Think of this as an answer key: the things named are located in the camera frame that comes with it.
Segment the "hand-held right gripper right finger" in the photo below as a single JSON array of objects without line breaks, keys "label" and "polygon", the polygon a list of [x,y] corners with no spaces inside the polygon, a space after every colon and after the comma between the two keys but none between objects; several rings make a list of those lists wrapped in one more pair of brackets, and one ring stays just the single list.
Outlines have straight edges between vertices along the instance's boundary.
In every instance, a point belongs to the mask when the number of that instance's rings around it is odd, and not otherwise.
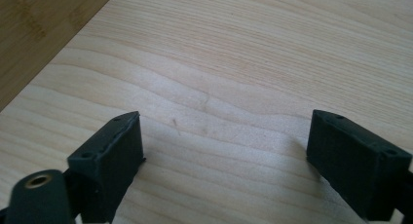
[{"label": "hand-held right gripper right finger", "polygon": [[397,209],[413,222],[413,155],[338,114],[315,110],[308,162],[366,221],[389,221]]}]

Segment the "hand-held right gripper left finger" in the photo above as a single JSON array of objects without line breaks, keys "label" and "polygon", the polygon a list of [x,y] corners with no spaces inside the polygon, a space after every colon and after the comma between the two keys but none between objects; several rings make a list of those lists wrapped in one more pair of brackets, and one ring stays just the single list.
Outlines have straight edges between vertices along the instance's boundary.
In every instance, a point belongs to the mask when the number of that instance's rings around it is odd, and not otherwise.
[{"label": "hand-held right gripper left finger", "polygon": [[72,212],[86,223],[110,223],[145,161],[137,111],[107,122],[68,158]]}]

